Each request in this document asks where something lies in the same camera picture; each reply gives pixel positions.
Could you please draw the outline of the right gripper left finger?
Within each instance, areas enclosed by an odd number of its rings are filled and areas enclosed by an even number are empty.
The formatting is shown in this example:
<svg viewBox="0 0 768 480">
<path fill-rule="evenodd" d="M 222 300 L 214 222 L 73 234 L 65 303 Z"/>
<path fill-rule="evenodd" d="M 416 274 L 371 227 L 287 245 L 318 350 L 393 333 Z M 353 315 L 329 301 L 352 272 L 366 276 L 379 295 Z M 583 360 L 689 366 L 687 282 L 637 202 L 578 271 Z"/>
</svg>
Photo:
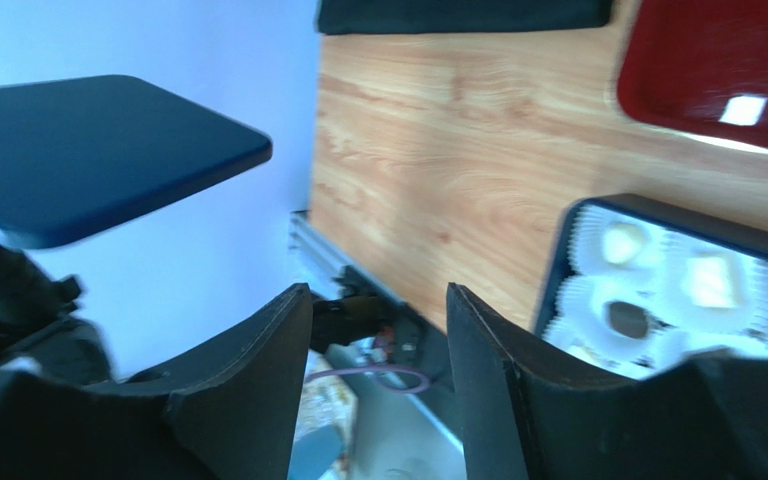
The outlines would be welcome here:
<svg viewBox="0 0 768 480">
<path fill-rule="evenodd" d="M 0 479 L 284 479 L 313 302 L 297 283 L 144 381 L 0 370 Z"/>
</svg>

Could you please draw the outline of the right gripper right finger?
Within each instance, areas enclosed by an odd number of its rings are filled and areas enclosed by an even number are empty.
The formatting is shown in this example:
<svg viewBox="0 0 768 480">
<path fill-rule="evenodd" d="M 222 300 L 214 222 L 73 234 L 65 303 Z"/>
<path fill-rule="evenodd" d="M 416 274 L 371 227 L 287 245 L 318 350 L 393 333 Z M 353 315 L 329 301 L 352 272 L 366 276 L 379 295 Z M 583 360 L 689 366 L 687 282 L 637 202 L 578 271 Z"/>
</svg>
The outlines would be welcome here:
<svg viewBox="0 0 768 480">
<path fill-rule="evenodd" d="M 447 333 L 471 479 L 768 479 L 768 360 L 698 357 L 633 380 L 454 283 Z"/>
</svg>

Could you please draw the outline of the white teardrop chocolate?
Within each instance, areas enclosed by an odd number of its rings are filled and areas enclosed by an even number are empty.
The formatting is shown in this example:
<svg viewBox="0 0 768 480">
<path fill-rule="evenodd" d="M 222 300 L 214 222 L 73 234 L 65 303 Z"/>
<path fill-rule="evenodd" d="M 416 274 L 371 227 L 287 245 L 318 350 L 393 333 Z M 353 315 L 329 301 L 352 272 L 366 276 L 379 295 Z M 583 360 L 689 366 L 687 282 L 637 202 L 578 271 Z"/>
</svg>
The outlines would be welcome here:
<svg viewBox="0 0 768 480">
<path fill-rule="evenodd" d="M 648 232 L 636 224 L 610 224 L 602 235 L 603 259 L 613 265 L 633 261 L 650 242 Z"/>
</svg>

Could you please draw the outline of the navy box lid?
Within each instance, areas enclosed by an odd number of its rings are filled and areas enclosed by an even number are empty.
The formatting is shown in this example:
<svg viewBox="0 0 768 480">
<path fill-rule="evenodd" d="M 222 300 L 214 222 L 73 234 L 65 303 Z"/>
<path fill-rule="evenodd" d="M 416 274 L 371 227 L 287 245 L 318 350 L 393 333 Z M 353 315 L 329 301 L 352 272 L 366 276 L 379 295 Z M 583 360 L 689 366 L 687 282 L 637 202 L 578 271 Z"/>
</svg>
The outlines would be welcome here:
<svg viewBox="0 0 768 480">
<path fill-rule="evenodd" d="M 272 151 L 265 133 L 133 76 L 0 86 L 0 244 L 81 241 Z"/>
</svg>

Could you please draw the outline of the dark round chocolate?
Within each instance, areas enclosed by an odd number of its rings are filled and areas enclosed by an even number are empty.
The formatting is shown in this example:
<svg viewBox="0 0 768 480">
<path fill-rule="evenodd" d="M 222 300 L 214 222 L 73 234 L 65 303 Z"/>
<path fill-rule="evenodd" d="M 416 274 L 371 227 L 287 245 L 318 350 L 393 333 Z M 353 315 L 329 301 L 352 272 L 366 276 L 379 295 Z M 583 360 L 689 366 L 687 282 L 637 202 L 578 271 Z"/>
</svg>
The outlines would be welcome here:
<svg viewBox="0 0 768 480">
<path fill-rule="evenodd" d="M 616 333 L 636 340 L 646 338 L 651 329 L 649 311 L 628 302 L 608 303 L 607 321 Z"/>
</svg>

